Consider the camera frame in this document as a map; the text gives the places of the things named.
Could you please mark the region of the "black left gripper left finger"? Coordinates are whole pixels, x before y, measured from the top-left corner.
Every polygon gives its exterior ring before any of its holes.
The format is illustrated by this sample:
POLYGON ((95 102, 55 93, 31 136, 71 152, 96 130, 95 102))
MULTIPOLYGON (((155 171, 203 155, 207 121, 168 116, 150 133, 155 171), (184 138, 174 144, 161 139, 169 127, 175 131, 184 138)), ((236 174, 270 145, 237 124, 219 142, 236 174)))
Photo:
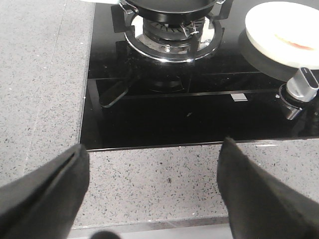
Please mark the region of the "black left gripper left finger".
POLYGON ((89 154, 76 144, 0 188, 2 239, 65 239, 90 180, 89 154))

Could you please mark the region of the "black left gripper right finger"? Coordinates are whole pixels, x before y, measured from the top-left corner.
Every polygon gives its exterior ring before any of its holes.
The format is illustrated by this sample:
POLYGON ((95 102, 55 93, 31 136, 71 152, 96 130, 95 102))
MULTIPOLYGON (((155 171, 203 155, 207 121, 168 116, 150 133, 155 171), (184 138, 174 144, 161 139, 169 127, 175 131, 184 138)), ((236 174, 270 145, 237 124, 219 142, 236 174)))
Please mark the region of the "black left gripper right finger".
POLYGON ((218 156, 217 185, 233 238, 319 237, 319 204, 263 170, 229 137, 218 156))

